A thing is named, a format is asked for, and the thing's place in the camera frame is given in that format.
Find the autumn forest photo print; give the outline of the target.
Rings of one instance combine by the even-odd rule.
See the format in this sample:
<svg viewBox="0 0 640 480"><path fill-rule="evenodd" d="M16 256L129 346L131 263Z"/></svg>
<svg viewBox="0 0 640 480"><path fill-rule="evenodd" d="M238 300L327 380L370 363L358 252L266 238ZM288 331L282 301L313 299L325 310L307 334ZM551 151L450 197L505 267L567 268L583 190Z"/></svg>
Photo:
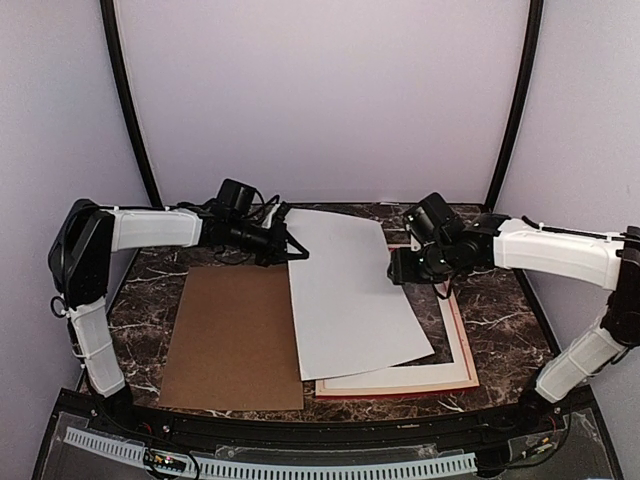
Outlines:
<svg viewBox="0 0 640 480"><path fill-rule="evenodd" d="M403 289L387 277L390 251L379 222L294 208L286 223L309 252L288 265L302 380L361 374L433 354Z"/></svg>

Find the brown cardboard backing board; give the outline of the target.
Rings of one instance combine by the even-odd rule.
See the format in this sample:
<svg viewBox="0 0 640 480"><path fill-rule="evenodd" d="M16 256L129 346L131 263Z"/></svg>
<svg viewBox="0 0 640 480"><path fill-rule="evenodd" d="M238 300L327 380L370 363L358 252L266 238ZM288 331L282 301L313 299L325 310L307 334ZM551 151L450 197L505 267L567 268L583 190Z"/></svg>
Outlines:
<svg viewBox="0 0 640 480"><path fill-rule="evenodd" d="M302 409L286 267L189 270L158 403L192 410Z"/></svg>

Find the clear acrylic sheet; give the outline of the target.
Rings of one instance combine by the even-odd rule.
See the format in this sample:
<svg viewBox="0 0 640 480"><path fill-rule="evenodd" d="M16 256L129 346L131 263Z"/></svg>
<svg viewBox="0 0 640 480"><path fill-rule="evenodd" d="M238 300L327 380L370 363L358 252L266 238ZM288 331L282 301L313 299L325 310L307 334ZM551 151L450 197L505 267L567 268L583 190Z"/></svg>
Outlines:
<svg viewBox="0 0 640 480"><path fill-rule="evenodd" d="M409 304L429 340L434 353L404 363L404 366L423 366L451 363L453 357L446 333L439 300L431 285L405 284L403 291Z"/></svg>

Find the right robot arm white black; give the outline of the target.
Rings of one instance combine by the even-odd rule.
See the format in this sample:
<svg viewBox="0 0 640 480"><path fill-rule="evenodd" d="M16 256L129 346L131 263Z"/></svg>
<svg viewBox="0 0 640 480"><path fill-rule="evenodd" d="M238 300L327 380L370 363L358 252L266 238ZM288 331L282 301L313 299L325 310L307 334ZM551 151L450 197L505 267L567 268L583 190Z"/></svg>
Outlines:
<svg viewBox="0 0 640 480"><path fill-rule="evenodd" d="M447 298L453 280L475 269L522 270L598 287L603 312L568 348L541 368L524 401L510 413L521 434L534 432L549 405L639 345L639 230L590 232L548 226L527 217L484 212L464 221L438 193L403 214L413 245L392 251L392 283L430 284Z"/></svg>

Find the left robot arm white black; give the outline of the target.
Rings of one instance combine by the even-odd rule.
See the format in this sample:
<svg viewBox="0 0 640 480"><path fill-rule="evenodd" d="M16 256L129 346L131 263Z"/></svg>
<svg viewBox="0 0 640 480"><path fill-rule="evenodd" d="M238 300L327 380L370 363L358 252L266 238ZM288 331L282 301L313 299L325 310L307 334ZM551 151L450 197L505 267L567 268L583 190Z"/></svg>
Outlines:
<svg viewBox="0 0 640 480"><path fill-rule="evenodd" d="M120 436L134 435L141 415L124 400L131 391L108 327L112 254L150 247L221 247L246 252L262 267L308 259L308 250L288 230L290 205L273 198L255 207L258 196L256 188L226 179L203 204L122 207L79 199L72 205L48 253L58 293L50 307L67 320L90 388L108 400L101 417Z"/></svg>

